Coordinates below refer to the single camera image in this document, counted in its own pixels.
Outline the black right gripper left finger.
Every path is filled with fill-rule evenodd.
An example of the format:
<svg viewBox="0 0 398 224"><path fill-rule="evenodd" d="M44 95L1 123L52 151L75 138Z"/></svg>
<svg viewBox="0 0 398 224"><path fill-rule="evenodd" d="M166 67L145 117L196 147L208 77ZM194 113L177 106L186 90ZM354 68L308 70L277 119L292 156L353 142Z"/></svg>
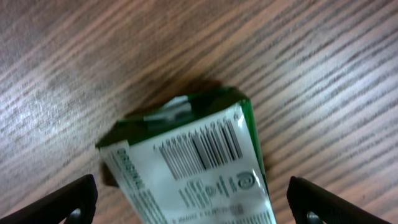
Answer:
<svg viewBox="0 0 398 224"><path fill-rule="evenodd" d="M92 223L98 191L86 174L40 200L1 218L1 223Z"/></svg>

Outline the green white soap packet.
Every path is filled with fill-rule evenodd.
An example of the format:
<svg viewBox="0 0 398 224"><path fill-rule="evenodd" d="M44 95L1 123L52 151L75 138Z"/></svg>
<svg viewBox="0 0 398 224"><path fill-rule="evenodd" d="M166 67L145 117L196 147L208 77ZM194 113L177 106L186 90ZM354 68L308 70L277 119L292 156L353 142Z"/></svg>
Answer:
<svg viewBox="0 0 398 224"><path fill-rule="evenodd" d="M178 96L116 122L96 144L144 223L274 223L250 99Z"/></svg>

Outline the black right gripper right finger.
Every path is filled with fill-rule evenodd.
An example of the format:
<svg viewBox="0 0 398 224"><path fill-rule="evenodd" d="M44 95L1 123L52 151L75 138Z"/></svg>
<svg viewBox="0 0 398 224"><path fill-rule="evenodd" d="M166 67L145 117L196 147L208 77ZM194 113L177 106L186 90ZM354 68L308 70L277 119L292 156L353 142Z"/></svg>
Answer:
<svg viewBox="0 0 398 224"><path fill-rule="evenodd" d="M290 178L287 200L296 224L386 223L302 177Z"/></svg>

